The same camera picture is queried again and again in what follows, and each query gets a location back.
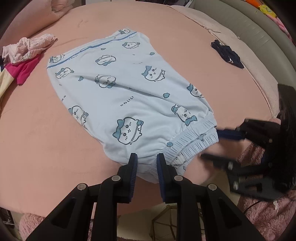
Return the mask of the pink bed sheet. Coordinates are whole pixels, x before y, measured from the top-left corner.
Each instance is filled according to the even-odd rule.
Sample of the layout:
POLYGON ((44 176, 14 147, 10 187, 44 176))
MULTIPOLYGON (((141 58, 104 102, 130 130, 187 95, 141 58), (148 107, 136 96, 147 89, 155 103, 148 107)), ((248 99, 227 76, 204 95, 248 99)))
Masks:
POLYGON ((117 172, 119 164, 105 156, 57 97, 46 66, 51 56, 126 27, 148 36, 153 48, 204 94, 219 127, 271 118, 249 72, 225 63, 211 48, 214 37, 178 11, 138 1, 74 8, 37 32, 58 40, 24 85, 12 84, 1 103, 2 208, 46 216, 77 184, 94 185, 117 172))

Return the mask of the dark navy folded garment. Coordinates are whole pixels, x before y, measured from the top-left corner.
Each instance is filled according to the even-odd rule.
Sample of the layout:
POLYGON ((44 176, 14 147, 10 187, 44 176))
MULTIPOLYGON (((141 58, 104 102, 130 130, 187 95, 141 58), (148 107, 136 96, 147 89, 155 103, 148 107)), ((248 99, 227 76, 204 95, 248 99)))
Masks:
POLYGON ((211 47, 215 49, 220 57, 227 63, 236 66, 240 69, 244 68, 240 57, 234 52, 230 46, 221 44, 218 40, 211 42, 211 47))

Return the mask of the orange plush toy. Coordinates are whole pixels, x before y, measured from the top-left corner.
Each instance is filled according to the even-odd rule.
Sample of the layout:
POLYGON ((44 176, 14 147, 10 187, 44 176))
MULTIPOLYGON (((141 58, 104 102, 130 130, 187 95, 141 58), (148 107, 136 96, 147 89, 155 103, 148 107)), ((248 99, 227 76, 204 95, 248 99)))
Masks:
POLYGON ((264 13, 268 17, 275 18, 275 19, 277 18, 277 15, 275 14, 275 12, 272 11, 267 5, 263 4, 261 1, 245 0, 245 2, 259 9, 262 13, 264 13))

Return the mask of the light pink pillow towel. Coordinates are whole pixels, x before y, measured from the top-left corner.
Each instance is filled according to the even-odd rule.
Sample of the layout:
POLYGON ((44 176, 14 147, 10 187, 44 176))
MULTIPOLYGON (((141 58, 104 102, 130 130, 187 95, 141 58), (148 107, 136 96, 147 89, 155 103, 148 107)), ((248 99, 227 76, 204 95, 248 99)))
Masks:
POLYGON ((172 5, 170 8, 205 28, 222 44, 230 46, 230 48, 240 57, 242 64, 247 68, 247 71, 262 92, 271 112, 271 116, 276 118, 280 112, 278 82, 255 53, 231 30, 224 27, 205 13, 184 6, 172 5))

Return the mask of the cream yellow garment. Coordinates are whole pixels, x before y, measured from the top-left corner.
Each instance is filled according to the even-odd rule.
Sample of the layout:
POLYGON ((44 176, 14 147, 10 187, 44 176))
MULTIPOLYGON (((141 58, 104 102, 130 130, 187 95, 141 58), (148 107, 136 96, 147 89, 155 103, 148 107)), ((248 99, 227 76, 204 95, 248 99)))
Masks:
POLYGON ((2 96, 13 81, 13 76, 8 72, 6 68, 4 68, 3 71, 0 73, 0 98, 2 98, 2 96))

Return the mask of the pink floral garment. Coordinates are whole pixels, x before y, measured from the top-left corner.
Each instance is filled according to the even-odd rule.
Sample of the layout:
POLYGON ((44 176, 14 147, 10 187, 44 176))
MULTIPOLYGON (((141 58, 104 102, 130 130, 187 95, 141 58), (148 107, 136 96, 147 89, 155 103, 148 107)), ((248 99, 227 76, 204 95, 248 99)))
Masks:
POLYGON ((58 38, 52 34, 44 34, 33 39, 23 37, 16 44, 4 46, 2 58, 4 63, 18 64, 25 62, 43 53, 57 40, 58 38))

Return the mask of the rolled pink blanket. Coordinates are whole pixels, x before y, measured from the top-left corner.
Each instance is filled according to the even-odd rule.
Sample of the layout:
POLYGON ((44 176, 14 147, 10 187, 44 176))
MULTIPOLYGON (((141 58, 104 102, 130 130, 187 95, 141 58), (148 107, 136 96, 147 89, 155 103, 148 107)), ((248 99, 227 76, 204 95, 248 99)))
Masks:
POLYGON ((74 1, 31 1, 10 23, 1 37, 1 47, 33 36, 63 17, 73 4, 74 1))

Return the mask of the grey green padded headboard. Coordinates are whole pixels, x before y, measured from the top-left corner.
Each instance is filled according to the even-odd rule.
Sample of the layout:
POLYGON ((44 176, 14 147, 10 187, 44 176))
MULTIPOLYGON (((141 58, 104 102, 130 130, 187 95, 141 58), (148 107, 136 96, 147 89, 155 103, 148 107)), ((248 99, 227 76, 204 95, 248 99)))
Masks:
POLYGON ((295 45, 260 10, 245 1, 193 1, 190 7, 230 29, 278 83, 295 87, 295 45))

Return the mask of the light blue printed pajama pants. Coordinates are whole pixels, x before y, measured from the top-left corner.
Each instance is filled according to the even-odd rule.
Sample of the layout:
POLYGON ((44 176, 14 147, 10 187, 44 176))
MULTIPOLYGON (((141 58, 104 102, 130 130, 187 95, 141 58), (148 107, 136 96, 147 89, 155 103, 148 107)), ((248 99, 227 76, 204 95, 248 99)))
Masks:
POLYGON ((72 117, 122 165, 157 183, 157 155, 179 175, 218 142, 214 113, 194 85, 128 28, 49 59, 47 72, 72 117))

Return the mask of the magenta garment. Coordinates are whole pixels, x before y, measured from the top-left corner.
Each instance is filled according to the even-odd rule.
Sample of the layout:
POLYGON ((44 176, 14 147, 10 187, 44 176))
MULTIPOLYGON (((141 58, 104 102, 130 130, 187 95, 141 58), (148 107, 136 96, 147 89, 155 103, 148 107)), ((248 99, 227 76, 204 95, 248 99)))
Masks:
POLYGON ((34 68, 37 66, 43 54, 37 54, 34 58, 18 64, 7 64, 5 70, 16 81, 17 85, 23 85, 27 78, 30 76, 34 68))

